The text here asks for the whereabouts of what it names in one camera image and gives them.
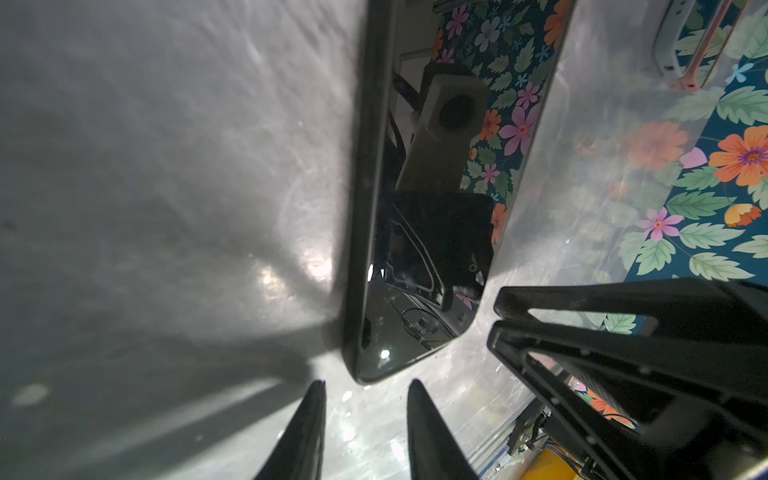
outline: pink petal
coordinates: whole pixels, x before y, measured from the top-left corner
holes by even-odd
[[[680,231],[675,227],[670,227],[669,225],[664,225],[661,227],[661,231],[664,232],[668,237],[680,236]]]
[[[531,135],[525,134],[521,135],[522,140],[520,140],[520,151],[523,152],[523,155],[528,153],[528,147],[531,145]]]
[[[510,137],[514,137],[519,132],[520,132],[520,129],[517,128],[516,126],[505,125],[504,127],[501,128],[501,130],[498,131],[498,136],[501,138],[510,138]]]
[[[704,165],[706,162],[707,156],[699,147],[694,147],[692,151],[680,157],[680,163],[683,164],[683,168],[698,167],[699,165]]]
[[[670,215],[669,217],[664,219],[664,225],[677,225],[678,223],[682,222],[683,219],[682,215]]]
[[[528,117],[525,119],[526,125],[533,125],[538,120],[538,114],[541,111],[541,105],[536,105],[528,112]]]
[[[661,234],[661,228],[654,228],[654,231],[650,233],[650,239],[656,243],[661,242],[663,235]]]
[[[512,111],[512,123],[518,127],[525,124],[525,110],[515,107]]]
[[[512,155],[514,152],[517,151],[519,144],[520,144],[520,136],[519,135],[515,135],[504,146],[504,155],[506,155],[507,157]]]

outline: metal table surface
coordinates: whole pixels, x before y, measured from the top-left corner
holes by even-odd
[[[606,115],[637,106],[595,101],[628,78],[659,90],[631,59],[664,7],[576,3],[474,324],[362,387],[337,319],[365,3],[4,2],[0,476],[252,478],[316,378],[324,478],[409,477],[414,377],[475,455],[531,398],[485,348],[498,289],[626,273],[592,252],[632,223],[594,212],[617,208],[614,180],[650,181],[621,155],[574,154],[564,122],[618,145],[631,122],[606,130]],[[605,41],[620,23],[608,15],[640,41]],[[611,235],[588,238],[598,224]]]

